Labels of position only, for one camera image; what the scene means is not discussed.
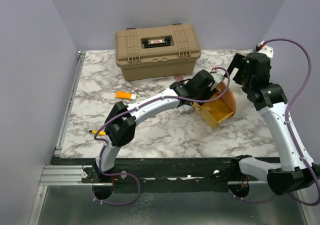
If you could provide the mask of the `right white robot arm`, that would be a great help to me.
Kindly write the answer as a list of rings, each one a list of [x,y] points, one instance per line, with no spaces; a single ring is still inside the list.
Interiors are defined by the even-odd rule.
[[[280,163],[268,163],[250,155],[232,160],[229,174],[240,181],[253,176],[267,182],[278,196],[308,188],[320,178],[320,167],[305,149],[290,114],[288,100],[279,84],[270,82],[270,58],[260,52],[236,53],[227,72],[237,69],[233,80],[241,85],[250,102],[264,119],[275,142]]]

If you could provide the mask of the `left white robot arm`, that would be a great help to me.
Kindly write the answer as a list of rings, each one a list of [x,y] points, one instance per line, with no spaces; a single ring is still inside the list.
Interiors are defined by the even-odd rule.
[[[101,139],[104,145],[95,159],[94,178],[101,183],[110,178],[121,147],[133,140],[139,124],[167,110],[210,102],[223,80],[220,72],[202,69],[192,78],[175,81],[169,88],[143,101],[128,105],[117,102],[99,129],[105,132],[105,137]]]

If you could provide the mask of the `white round makeup organizer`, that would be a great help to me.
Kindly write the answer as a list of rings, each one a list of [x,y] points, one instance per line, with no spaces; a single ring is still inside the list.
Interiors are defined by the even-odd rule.
[[[198,71],[194,78],[196,84],[201,88],[210,82],[214,82],[211,73],[204,69]],[[227,86],[227,83],[228,79],[225,78],[223,82],[217,85],[217,92],[211,97],[211,99],[214,99],[225,92],[219,99],[206,103],[194,102],[192,104],[196,112],[212,129],[216,129],[220,124],[253,107],[240,85],[233,80],[230,80],[229,86]]]

